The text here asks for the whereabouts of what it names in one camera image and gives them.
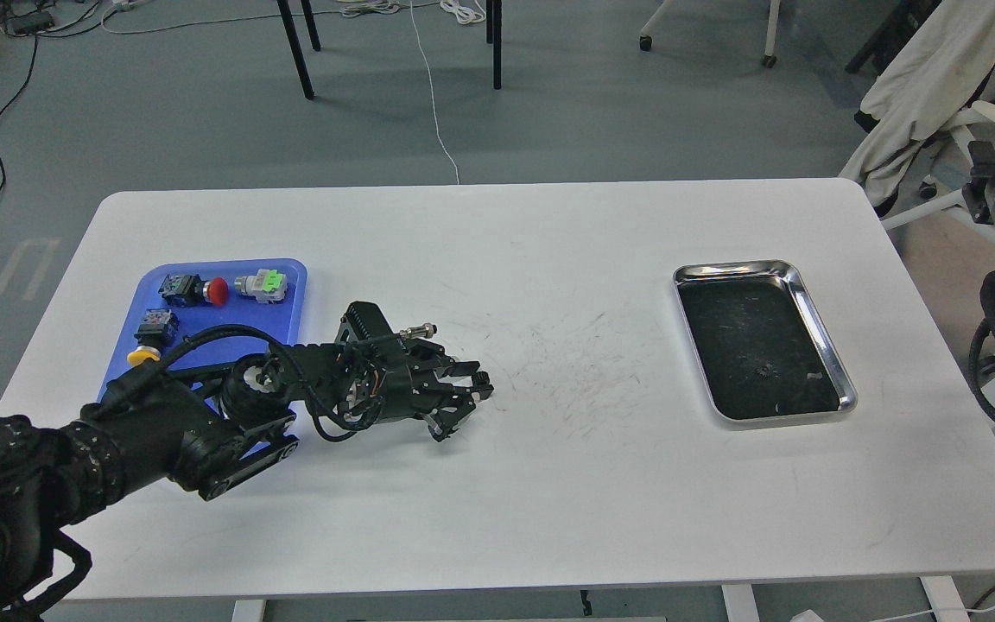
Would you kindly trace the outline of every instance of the power strip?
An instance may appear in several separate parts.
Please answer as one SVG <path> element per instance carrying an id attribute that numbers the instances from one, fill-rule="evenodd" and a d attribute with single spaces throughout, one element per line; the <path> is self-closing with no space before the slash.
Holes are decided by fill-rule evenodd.
<path id="1" fill-rule="evenodd" d="M 36 11 L 26 16 L 13 17 L 8 24 L 15 35 L 35 35 L 56 25 L 47 11 Z"/>

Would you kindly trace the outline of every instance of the white cable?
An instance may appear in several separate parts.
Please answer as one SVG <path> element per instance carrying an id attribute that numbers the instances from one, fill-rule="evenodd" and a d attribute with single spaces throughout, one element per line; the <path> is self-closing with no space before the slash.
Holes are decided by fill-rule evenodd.
<path id="1" fill-rule="evenodd" d="M 482 8 L 482 4 L 478 4 L 478 0 L 474 0 L 474 5 L 478 7 L 478 10 L 463 7 L 462 4 L 459 4 L 459 0 L 440 0 L 440 8 L 454 15 L 455 21 L 458 21 L 459 25 L 486 21 L 486 11 Z"/>
<path id="2" fill-rule="evenodd" d="M 165 25 L 165 27 L 151 28 L 149 30 L 111 30 L 111 29 L 108 29 L 106 27 L 106 20 L 111 15 L 114 15 L 114 13 L 116 12 L 116 10 L 117 10 L 116 7 L 110 7 L 105 13 L 103 13 L 102 20 L 99 20 L 99 23 L 102 23 L 102 29 L 105 30 L 108 33 L 111 33 L 111 35 L 146 35 L 149 32 L 163 32 L 165 30 L 174 30 L 174 29 L 177 29 L 177 28 L 186 28 L 186 27 L 188 27 L 188 25 L 204 25 L 204 24 L 210 24 L 210 23 L 228 23 L 228 22 L 241 22 L 241 21 L 249 21 L 249 20 L 265 20 L 265 19 L 269 19 L 270 17 L 278 17 L 279 16 L 279 13 L 272 13 L 272 15 L 269 15 L 269 16 L 229 17 L 229 19 L 224 19 L 224 20 L 206 20 L 206 21 L 200 21 L 200 22 L 177 23 L 175 25 Z"/>
<path id="3" fill-rule="evenodd" d="M 414 0 L 409 0 L 409 19 L 414 23 L 414 32 L 417 33 L 417 48 L 421 51 L 421 57 L 425 59 L 425 71 L 429 74 L 429 95 L 432 98 L 432 123 L 435 124 L 435 139 L 440 142 L 440 149 L 443 149 L 443 155 L 446 155 L 447 159 L 450 159 L 451 166 L 455 169 L 455 184 L 459 185 L 459 165 L 455 164 L 455 158 L 447 153 L 447 147 L 443 146 L 443 138 L 440 137 L 440 119 L 435 114 L 435 86 L 432 86 L 432 67 L 429 66 L 428 55 L 425 53 L 425 48 L 421 45 L 421 31 L 417 28 L 417 17 L 414 17 Z"/>
<path id="4" fill-rule="evenodd" d="M 958 606 L 947 606 L 942 609 L 928 609 L 924 611 L 917 611 L 916 613 L 905 613 L 904 615 L 895 615 L 892 618 L 881 618 L 881 619 L 870 619 L 870 622 L 893 622 L 895 619 L 905 619 L 905 618 L 915 618 L 916 615 L 927 615 L 929 613 L 942 613 L 944 611 L 965 611 L 966 613 L 988 613 L 995 610 L 994 606 L 985 607 L 985 609 L 962 609 Z"/>
<path id="5" fill-rule="evenodd" d="M 324 15 L 329 15 L 329 13 L 339 13 L 341 16 L 344 17 L 355 17 L 355 16 L 367 15 L 367 13 L 383 12 L 378 10 L 366 9 L 367 7 L 374 7 L 374 5 L 376 4 L 393 3 L 397 4 L 399 9 L 404 7 L 404 4 L 399 3 L 398 0 L 337 0 L 337 1 L 339 1 L 340 3 L 347 3 L 349 5 L 347 5 L 347 7 L 340 8 L 339 11 L 315 11 L 313 12 L 313 15 L 324 16 Z M 423 7 L 434 7 L 437 4 L 438 3 L 435 2 L 417 4 L 417 8 L 419 9 Z M 395 13 L 397 11 L 398 9 L 387 12 Z M 102 20 L 100 20 L 102 21 L 102 29 L 108 33 L 111 33 L 111 35 L 148 35 L 150 32 L 163 32 L 165 30 L 186 28 L 189 27 L 189 25 L 205 25 L 211 23 L 229 23 L 229 22 L 241 22 L 241 21 L 251 21 L 251 20 L 266 20 L 266 19 L 271 19 L 271 17 L 279 16 L 279 13 L 271 13 L 271 15 L 268 16 L 230 17 L 230 19 L 224 19 L 224 20 L 206 20 L 199 22 L 177 23 L 175 25 L 165 25 L 165 27 L 162 28 L 152 28 L 149 30 L 111 30 L 110 28 L 106 27 L 106 19 L 108 19 L 108 17 L 110 17 L 111 15 L 114 15 L 114 12 L 115 11 L 107 11 L 105 15 L 103 15 Z"/>
<path id="6" fill-rule="evenodd" d="M 392 15 L 402 10 L 402 3 L 398 0 L 336 0 L 337 3 L 344 4 L 340 8 L 340 15 L 344 17 L 359 17 L 367 13 L 382 13 L 384 16 Z"/>

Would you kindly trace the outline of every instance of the chair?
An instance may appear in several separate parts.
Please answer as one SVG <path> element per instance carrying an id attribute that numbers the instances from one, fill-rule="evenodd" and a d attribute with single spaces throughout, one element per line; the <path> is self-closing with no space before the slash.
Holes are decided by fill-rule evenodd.
<path id="1" fill-rule="evenodd" d="M 305 67 L 305 55 L 301 52 L 301 43 L 297 39 L 297 29 L 294 28 L 294 15 L 289 10 L 288 0 L 277 0 L 279 16 L 283 20 L 283 30 L 287 31 L 287 41 L 294 56 L 294 67 L 297 78 L 301 82 L 301 91 L 306 99 L 314 98 L 313 83 L 309 81 L 309 71 Z M 486 43 L 493 44 L 494 52 L 494 90 L 501 90 L 501 2 L 502 0 L 486 0 Z M 305 17 L 305 28 L 309 32 L 309 42 L 313 50 L 320 51 L 320 36 L 317 35 L 317 24 L 313 19 L 313 8 L 309 0 L 301 0 L 301 15 Z"/>
<path id="2" fill-rule="evenodd" d="M 643 30 L 639 31 L 639 48 L 644 52 L 651 51 L 651 31 L 662 19 L 664 13 L 670 9 L 670 5 L 675 0 L 662 0 L 659 10 L 655 12 L 651 19 L 643 25 Z M 777 15 L 782 7 L 782 0 L 770 0 L 770 15 L 766 17 L 766 49 L 763 55 L 763 67 L 771 68 L 777 63 L 777 56 L 774 55 L 774 38 L 777 35 Z"/>

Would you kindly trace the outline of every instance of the black table leg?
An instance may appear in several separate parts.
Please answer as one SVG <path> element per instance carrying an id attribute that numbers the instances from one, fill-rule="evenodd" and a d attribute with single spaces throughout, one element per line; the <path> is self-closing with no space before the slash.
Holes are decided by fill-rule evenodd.
<path id="1" fill-rule="evenodd" d="M 313 98 L 313 84 L 309 83 L 309 71 L 305 68 L 305 58 L 301 56 L 301 44 L 297 40 L 297 30 L 294 29 L 294 16 L 289 12 L 288 0 L 279 0 L 279 15 L 283 17 L 283 30 L 287 31 L 287 41 L 294 56 L 294 67 L 297 79 L 301 80 L 301 91 L 306 99 Z"/>
<path id="2" fill-rule="evenodd" d="M 317 36 L 317 24 L 313 21 L 313 8 L 309 0 L 301 0 L 301 14 L 305 16 L 305 29 L 309 31 L 309 42 L 313 43 L 315 51 L 320 51 L 320 36 Z"/>
<path id="3" fill-rule="evenodd" d="M 501 90 L 501 0 L 487 0 L 492 3 L 491 19 L 493 19 L 494 38 L 494 90 Z"/>

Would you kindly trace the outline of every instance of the yellow button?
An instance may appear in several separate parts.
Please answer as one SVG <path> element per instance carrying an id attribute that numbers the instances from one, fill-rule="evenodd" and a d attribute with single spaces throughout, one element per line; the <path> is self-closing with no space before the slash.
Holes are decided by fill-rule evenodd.
<path id="1" fill-rule="evenodd" d="M 159 351 L 154 347 L 139 346 L 136 350 L 130 352 L 126 358 L 130 362 L 130 365 L 136 367 L 145 361 L 149 361 L 149 359 L 151 361 L 159 361 Z"/>

